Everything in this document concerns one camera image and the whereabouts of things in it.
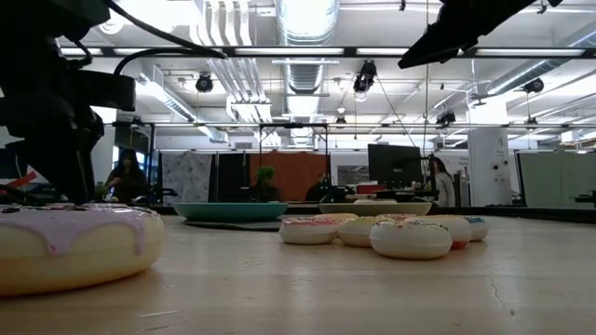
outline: spotlight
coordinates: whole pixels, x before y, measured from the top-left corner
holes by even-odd
[[[452,111],[437,116],[437,125],[449,125],[455,122],[455,113]]]
[[[540,93],[544,89],[544,82],[540,78],[537,78],[524,85],[521,89],[527,94],[530,94],[531,92]]]
[[[209,93],[213,89],[213,81],[210,73],[202,73],[198,76],[195,84],[196,90],[201,93]]]
[[[375,77],[376,65],[374,65],[374,60],[365,60],[354,81],[354,94],[357,101],[366,100],[366,92],[373,86]]]

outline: wire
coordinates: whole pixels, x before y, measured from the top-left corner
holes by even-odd
[[[116,65],[114,69],[114,74],[121,74],[124,67],[127,66],[131,61],[136,60],[140,57],[146,56],[153,56],[153,55],[163,55],[163,54],[176,54],[176,55],[189,55],[195,57],[210,57],[206,55],[203,51],[194,51],[184,47],[156,47],[150,48],[142,51],[135,52],[126,56],[122,59],[118,65]]]
[[[427,29],[428,29],[428,26],[430,25],[430,13],[429,13],[429,10],[430,10],[430,1],[427,0]],[[425,156],[426,151],[427,151],[428,86],[430,85],[430,78],[429,78],[429,76],[430,76],[430,65],[427,63],[427,79],[426,79],[427,84],[426,84],[426,89],[425,89],[425,111],[424,111],[424,114],[423,114],[423,117],[425,119],[424,120],[425,121],[425,127],[424,127],[424,130],[423,130],[423,133],[422,133],[423,134],[422,135],[422,156]],[[425,161],[424,160],[422,161],[422,166],[423,166],[423,169],[426,170]]]
[[[416,146],[416,143],[414,143],[414,141],[412,140],[412,136],[410,136],[410,134],[408,133],[408,129],[406,129],[406,127],[401,122],[400,115],[395,110],[395,107],[393,107],[393,103],[391,103],[391,99],[389,98],[389,96],[387,96],[387,93],[385,91],[385,87],[383,87],[383,82],[381,82],[381,78],[379,78],[379,75],[376,76],[376,80],[379,82],[379,86],[383,90],[383,94],[385,95],[385,99],[387,100],[387,102],[389,102],[389,106],[391,107],[391,111],[393,111],[393,114],[398,118],[398,122],[400,123],[401,127],[403,128],[404,133],[406,134],[406,136],[408,137],[408,139],[410,139],[410,142],[412,143],[412,145],[413,146]]]
[[[117,3],[115,3],[114,0],[103,0],[103,2],[105,3],[105,5],[107,5],[109,8],[111,8],[114,12],[119,14],[121,17],[125,18],[126,20],[129,20],[134,25],[143,29],[144,31],[148,32],[149,34],[154,34],[157,37],[161,37],[161,38],[165,39],[166,41],[169,41],[173,44],[179,45],[180,47],[186,47],[186,48],[193,50],[196,53],[200,53],[206,57],[213,57],[213,58],[223,59],[223,60],[227,58],[227,56],[225,54],[223,54],[222,52],[210,49],[208,47],[202,47],[202,46],[196,45],[192,42],[186,41],[185,39],[182,39],[182,38],[175,36],[171,33],[162,32],[159,29],[157,29],[156,27],[134,18],[126,10],[124,10],[121,6],[119,6]]]

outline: fluorescent light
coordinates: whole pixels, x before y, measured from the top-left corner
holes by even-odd
[[[477,56],[544,56],[544,57],[573,57],[584,53],[584,49],[578,48],[479,48]]]
[[[114,49],[114,52],[118,55],[128,56],[132,55],[133,53],[145,51],[146,48],[139,48],[139,47],[118,47]]]
[[[356,49],[356,54],[362,56],[403,56],[407,51],[407,48],[402,47],[359,47]]]
[[[343,55],[342,47],[239,47],[236,49],[237,55],[317,55],[317,56],[337,56]]]
[[[257,123],[211,123],[211,122],[199,122],[195,126],[208,126],[208,127],[258,127]]]
[[[83,51],[82,49],[80,49],[78,47],[62,47],[61,51],[62,51],[62,55],[64,55],[64,56],[85,56],[85,51]],[[88,51],[93,56],[101,55],[101,53],[102,53],[102,50],[98,47],[90,47],[88,49]]]
[[[194,127],[192,123],[159,123],[156,127]]]
[[[271,60],[274,65],[337,65],[339,60]]]

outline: green bowl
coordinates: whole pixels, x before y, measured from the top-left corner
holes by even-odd
[[[273,221],[282,215],[283,203],[177,203],[178,215],[189,221],[259,222]]]

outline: orange wall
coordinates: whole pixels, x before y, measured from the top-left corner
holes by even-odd
[[[259,155],[251,154],[251,184],[256,183]],[[281,201],[305,201],[310,186],[317,183],[318,175],[325,173],[325,155],[308,153],[263,154],[263,165],[275,168],[273,186],[280,192]]]

